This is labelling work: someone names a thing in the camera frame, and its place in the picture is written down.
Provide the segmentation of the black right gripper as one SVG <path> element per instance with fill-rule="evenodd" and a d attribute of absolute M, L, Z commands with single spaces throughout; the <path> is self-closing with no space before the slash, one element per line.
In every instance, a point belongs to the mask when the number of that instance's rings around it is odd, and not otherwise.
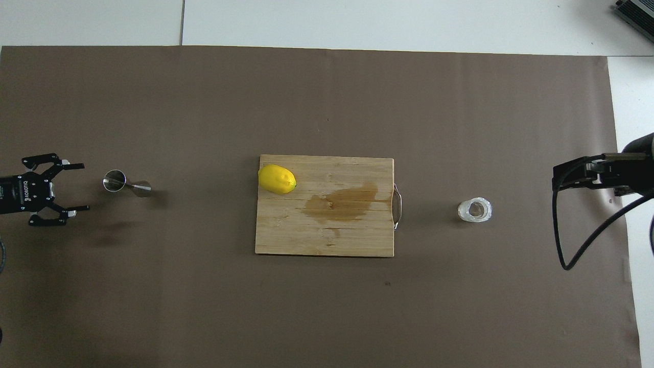
<path fill-rule="evenodd" d="M 554 166 L 553 191 L 584 187 L 597 179 L 598 183 L 591 184 L 591 189 L 612 189 L 618 197 L 645 196 L 653 186 L 652 138 L 653 133 L 649 133 L 631 141 L 621 153 L 601 154 L 593 164 L 597 178 L 587 168 L 596 160 L 595 156 L 582 156 Z"/>

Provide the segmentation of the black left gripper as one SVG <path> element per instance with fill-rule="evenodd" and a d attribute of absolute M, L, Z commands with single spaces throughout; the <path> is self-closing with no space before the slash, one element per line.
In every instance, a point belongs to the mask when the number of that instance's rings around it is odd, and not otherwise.
<path fill-rule="evenodd" d="M 89 205 L 64 208 L 54 203 L 52 179 L 63 170 L 82 170 L 83 163 L 72 164 L 55 153 L 40 154 L 22 158 L 28 171 L 23 175 L 1 177 L 1 214 L 30 212 L 28 225 L 34 227 L 64 226 L 68 219 L 78 212 L 89 211 Z M 42 173 L 36 170 L 40 165 L 52 164 Z M 40 212 L 51 210 L 56 217 L 44 218 Z"/>

